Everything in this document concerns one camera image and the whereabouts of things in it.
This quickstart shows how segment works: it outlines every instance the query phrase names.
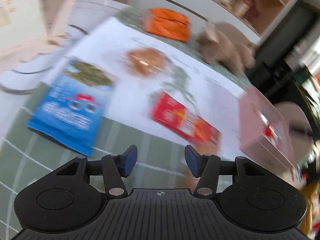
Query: pink box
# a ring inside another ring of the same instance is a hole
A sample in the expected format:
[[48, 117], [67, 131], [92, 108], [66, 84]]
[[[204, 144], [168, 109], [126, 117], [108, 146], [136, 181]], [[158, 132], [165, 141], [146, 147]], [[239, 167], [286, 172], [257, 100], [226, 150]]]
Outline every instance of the pink box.
[[[240, 97], [239, 110], [240, 150], [274, 174], [293, 169], [296, 160], [287, 124], [275, 107], [255, 87], [251, 87]], [[278, 148], [264, 136], [264, 125], [259, 112], [273, 122], [279, 136]]]

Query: red logo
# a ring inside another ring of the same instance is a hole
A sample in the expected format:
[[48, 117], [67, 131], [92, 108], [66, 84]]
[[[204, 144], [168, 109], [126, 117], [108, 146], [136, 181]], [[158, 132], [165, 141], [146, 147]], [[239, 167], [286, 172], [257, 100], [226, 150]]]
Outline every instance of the red logo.
[[75, 96], [76, 99], [78, 100], [84, 100], [84, 101], [88, 101], [88, 102], [94, 102], [94, 98], [88, 94], [76, 94]]

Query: orange package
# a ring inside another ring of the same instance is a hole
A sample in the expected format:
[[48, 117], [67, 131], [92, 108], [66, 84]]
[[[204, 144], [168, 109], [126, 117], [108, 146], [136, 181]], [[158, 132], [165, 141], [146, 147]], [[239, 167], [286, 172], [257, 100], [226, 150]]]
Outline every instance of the orange package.
[[184, 105], [162, 92], [151, 112], [152, 118], [192, 142], [199, 153], [217, 153], [221, 133]]
[[190, 36], [187, 16], [165, 8], [149, 9], [144, 19], [146, 32], [187, 42]]

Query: food package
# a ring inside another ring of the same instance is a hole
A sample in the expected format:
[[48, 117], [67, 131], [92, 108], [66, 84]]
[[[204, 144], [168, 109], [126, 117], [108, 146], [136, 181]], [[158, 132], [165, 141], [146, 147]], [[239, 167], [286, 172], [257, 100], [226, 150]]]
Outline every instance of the food package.
[[152, 118], [192, 142], [199, 153], [217, 153], [221, 133], [170, 95], [162, 92], [151, 112]]
[[116, 77], [97, 66], [71, 59], [51, 85], [27, 126], [87, 156]]
[[184, 14], [165, 8], [151, 8], [144, 19], [146, 32], [187, 42], [190, 37], [189, 19]]
[[164, 53], [153, 48], [132, 49], [127, 52], [128, 65], [143, 76], [158, 73], [168, 65], [168, 58]]

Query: crosshair marking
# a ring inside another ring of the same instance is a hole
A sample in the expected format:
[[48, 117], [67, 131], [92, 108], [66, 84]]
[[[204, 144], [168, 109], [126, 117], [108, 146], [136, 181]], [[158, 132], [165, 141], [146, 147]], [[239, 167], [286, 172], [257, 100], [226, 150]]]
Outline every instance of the crosshair marking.
[[163, 195], [166, 194], [166, 193], [164, 193], [163, 191], [159, 191], [159, 192], [157, 192], [156, 194], [161, 197], [161, 196], [163, 196]]

